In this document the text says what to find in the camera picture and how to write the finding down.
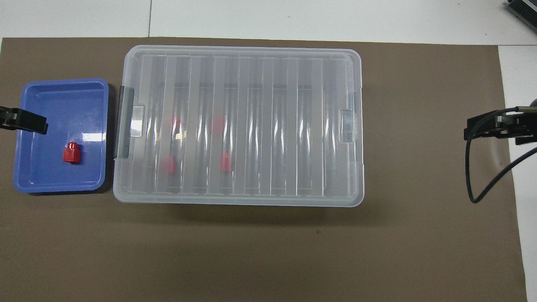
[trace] white surface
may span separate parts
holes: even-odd
[[[147,37],[150,0],[0,0],[5,37]]]
[[[505,0],[153,0],[152,37],[533,45]]]
[[[505,106],[528,106],[537,98],[537,46],[500,46]],[[511,161],[537,143],[516,146],[509,140]],[[537,155],[513,168],[517,216],[526,273],[528,301],[537,301]]]
[[[0,0],[0,39],[144,37],[150,32],[177,37],[537,45],[537,34],[506,11],[505,2],[153,0],[150,8],[150,0]],[[500,47],[508,106],[527,105],[537,98],[536,57],[535,47]],[[526,148],[512,146],[511,157]],[[513,171],[530,302],[537,302],[536,161],[534,156]]]

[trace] blue tray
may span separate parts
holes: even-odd
[[[47,134],[18,130],[13,184],[23,193],[90,191],[105,178],[108,84],[99,78],[31,82],[20,108],[47,118]],[[79,144],[79,164],[63,149]]]

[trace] box lid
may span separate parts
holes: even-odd
[[[349,49],[150,46],[125,57],[123,202],[354,206],[361,62]]]

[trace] red object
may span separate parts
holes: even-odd
[[[175,160],[173,159],[173,155],[170,154],[170,161],[168,162],[168,174],[175,174],[175,172]]]
[[[80,149],[78,149],[77,143],[70,142],[67,144],[67,148],[63,150],[63,161],[80,163]]]
[[[220,156],[220,171],[231,171],[231,157],[229,157],[229,152],[222,152],[222,156]]]
[[[171,125],[172,132],[174,132],[174,133],[179,132],[180,126],[181,126],[181,119],[179,117],[177,117],[177,116],[173,116],[172,125]]]
[[[211,123],[211,133],[224,133],[226,128],[226,119],[224,116],[215,116],[213,122]]]

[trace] brown mat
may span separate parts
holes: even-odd
[[[352,48],[362,57],[366,198],[355,208],[122,204],[31,196],[0,132],[2,301],[524,301],[513,180],[466,196],[466,119],[504,108],[495,46],[182,38],[4,38],[0,100],[101,77],[138,44]],[[507,141],[473,144],[483,188]]]

